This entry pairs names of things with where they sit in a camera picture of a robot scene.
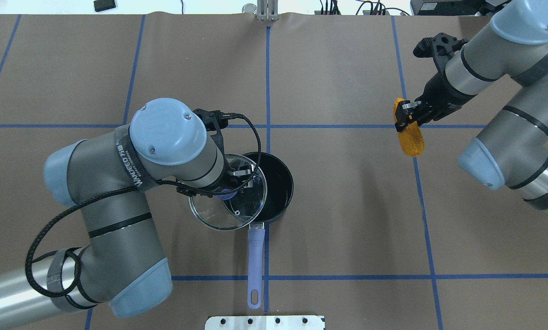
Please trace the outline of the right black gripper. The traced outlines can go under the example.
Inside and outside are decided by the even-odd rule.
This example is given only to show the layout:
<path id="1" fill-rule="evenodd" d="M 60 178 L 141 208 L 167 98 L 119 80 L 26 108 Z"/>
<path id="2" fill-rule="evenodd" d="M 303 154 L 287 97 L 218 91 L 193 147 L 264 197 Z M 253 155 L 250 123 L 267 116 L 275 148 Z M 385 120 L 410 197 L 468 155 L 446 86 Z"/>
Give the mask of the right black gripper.
<path id="1" fill-rule="evenodd" d="M 452 88 L 442 74 L 436 73 L 415 102 L 400 102 L 400 112 L 406 117 L 395 119 L 395 129 L 398 133 L 407 129 L 419 129 L 418 121 L 439 121 L 459 110 L 464 104 L 465 95 Z M 414 116 L 414 113 L 418 115 L 418 121 L 408 118 Z"/>

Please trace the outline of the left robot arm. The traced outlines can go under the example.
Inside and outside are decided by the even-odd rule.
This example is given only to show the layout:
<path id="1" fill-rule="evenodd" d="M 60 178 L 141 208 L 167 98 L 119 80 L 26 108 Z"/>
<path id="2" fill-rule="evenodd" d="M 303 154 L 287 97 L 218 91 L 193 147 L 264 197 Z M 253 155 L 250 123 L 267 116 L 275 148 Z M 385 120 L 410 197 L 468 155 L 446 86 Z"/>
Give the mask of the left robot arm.
<path id="1" fill-rule="evenodd" d="M 238 174 L 221 130 L 238 113 L 191 110 L 159 98 L 131 122 L 52 153 L 45 184 L 66 210 L 34 238 L 23 267 L 0 275 L 0 330 L 108 303 L 129 318 L 161 304 L 173 290 L 146 191 L 170 185 L 186 196 L 230 197 L 257 167 Z"/>

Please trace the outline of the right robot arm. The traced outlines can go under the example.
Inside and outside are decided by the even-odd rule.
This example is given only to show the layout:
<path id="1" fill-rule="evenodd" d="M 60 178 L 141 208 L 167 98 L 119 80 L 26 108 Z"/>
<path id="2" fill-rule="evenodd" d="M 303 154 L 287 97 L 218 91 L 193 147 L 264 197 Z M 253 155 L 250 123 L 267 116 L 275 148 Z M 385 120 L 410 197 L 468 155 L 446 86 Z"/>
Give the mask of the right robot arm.
<path id="1" fill-rule="evenodd" d="M 420 127 L 459 110 L 508 76 L 521 89 L 474 137 L 458 166 L 491 190 L 507 186 L 548 215 L 548 0 L 512 0 L 470 40 L 445 33 L 423 38 L 417 58 L 437 73 L 413 101 L 398 98 L 394 127 L 403 153 L 424 150 Z"/>

